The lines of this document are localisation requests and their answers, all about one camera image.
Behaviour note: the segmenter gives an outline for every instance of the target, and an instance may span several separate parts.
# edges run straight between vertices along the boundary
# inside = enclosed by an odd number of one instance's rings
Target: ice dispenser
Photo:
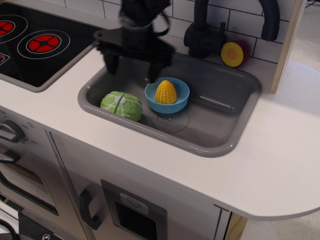
[[[105,180],[101,185],[114,225],[145,240],[167,240],[167,211]]]

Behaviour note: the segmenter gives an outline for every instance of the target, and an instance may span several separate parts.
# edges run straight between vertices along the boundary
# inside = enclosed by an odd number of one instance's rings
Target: black handle
[[[15,164],[20,160],[20,156],[13,151],[6,151],[5,153],[0,153],[0,163],[4,164]]]
[[[14,228],[9,223],[0,219],[0,225],[7,228],[10,232],[9,236],[11,235],[10,238],[6,238],[6,236],[3,235],[4,239],[12,239],[12,240],[19,240],[20,239],[19,236],[17,235],[16,231],[14,230]]]
[[[89,205],[92,201],[91,194],[88,190],[83,190],[79,196],[79,210],[82,220],[92,229],[97,230],[100,225],[101,221],[99,217],[94,216],[91,217],[89,212]]]

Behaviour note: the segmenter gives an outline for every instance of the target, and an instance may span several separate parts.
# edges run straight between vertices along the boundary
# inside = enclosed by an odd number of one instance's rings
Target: floor
[[[320,71],[320,2],[304,10],[289,60]],[[320,240],[320,211],[270,224],[278,240]]]

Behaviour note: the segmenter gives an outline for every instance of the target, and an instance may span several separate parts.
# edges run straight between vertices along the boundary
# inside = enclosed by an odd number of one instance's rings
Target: sink drain
[[[185,111],[172,114],[160,113],[157,118],[151,121],[156,129],[172,134],[183,130],[188,125],[189,115]]]

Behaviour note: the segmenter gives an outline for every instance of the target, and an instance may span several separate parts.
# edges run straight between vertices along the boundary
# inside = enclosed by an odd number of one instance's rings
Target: black faucet
[[[278,37],[280,24],[280,10],[277,0],[259,0],[264,12],[264,25],[261,38],[274,41]],[[209,0],[195,0],[194,22],[188,27],[184,35],[184,45],[189,47],[189,55],[205,58],[210,52],[220,54],[226,43],[226,23],[221,22],[219,32],[214,32],[207,23]]]

